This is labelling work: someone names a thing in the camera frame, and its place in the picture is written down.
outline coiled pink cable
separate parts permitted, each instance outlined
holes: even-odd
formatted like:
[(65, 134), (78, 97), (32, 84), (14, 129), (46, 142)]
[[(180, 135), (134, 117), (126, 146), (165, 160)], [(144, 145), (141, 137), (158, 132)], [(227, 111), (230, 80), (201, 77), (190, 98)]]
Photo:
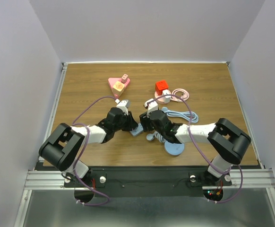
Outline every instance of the coiled pink cable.
[[(176, 93), (178, 92), (181, 92), (182, 95), (181, 95), (181, 98), (183, 100), (187, 100), (189, 98), (189, 92), (186, 91), (185, 89), (182, 89), (182, 88), (178, 88), (178, 89), (175, 89), (174, 91), (172, 91), (171, 94), (175, 95)], [(171, 100), (174, 101), (174, 102), (178, 102), (178, 103), (182, 103), (182, 101), (174, 96), (171, 97)]]

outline gray wall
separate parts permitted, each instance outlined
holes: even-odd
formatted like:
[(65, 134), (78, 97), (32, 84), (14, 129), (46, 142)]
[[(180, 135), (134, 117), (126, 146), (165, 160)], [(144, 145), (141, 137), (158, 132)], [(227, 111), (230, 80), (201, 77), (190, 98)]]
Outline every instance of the gray wall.
[(275, 174), (275, 0), (266, 0), (231, 64), (259, 156)]
[(30, 0), (62, 61), (230, 61), (264, 0)]
[(0, 1), (0, 227), (14, 225), (60, 60), (27, 0)]

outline pink cube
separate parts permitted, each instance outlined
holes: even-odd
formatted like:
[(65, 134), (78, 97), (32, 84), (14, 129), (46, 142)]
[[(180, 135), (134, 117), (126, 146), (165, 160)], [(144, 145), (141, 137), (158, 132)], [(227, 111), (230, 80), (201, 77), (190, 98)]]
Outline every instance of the pink cube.
[(127, 82), (127, 79), (128, 79), (128, 75), (127, 74), (124, 74), (123, 76), (122, 76), (122, 78), (121, 78), (121, 82), (123, 83), (123, 84), (125, 84), (126, 82)]

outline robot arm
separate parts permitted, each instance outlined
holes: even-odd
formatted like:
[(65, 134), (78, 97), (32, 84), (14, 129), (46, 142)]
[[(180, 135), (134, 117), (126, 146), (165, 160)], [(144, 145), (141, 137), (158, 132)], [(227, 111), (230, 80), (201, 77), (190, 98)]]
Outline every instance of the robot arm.
[[(156, 102), (149, 103), (152, 100), (145, 102), (144, 107), (148, 110), (140, 115), (144, 131), (156, 130), (170, 143), (192, 142), (188, 131), (189, 126), (172, 123), (167, 115), (158, 109)], [(240, 164), (251, 143), (251, 138), (246, 133), (225, 118), (220, 118), (218, 122), (212, 124), (191, 125), (189, 129), (195, 142), (211, 143), (216, 149), (218, 155), (213, 159), (212, 164), (220, 172), (225, 172), (231, 165)], [(211, 166), (207, 171), (216, 179), (222, 176)]]
[[(129, 105), (129, 100), (119, 102), (116, 107), (110, 109), (106, 118), (93, 126), (70, 127), (65, 123), (59, 124), (41, 146), (39, 155), (60, 171), (72, 173), (72, 163), (86, 139), (87, 130), (89, 130), (88, 144), (106, 143), (113, 138), (116, 131), (131, 131), (138, 126), (128, 111)], [(80, 178), (88, 170), (82, 162), (77, 163), (76, 172)]]

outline blue disc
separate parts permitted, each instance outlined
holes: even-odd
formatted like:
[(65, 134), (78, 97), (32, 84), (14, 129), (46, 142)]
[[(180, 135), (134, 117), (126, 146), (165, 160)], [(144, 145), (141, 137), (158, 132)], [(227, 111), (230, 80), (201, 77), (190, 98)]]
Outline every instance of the blue disc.
[(169, 143), (168, 141), (164, 144), (165, 151), (170, 155), (180, 155), (184, 149), (185, 144), (183, 143)]

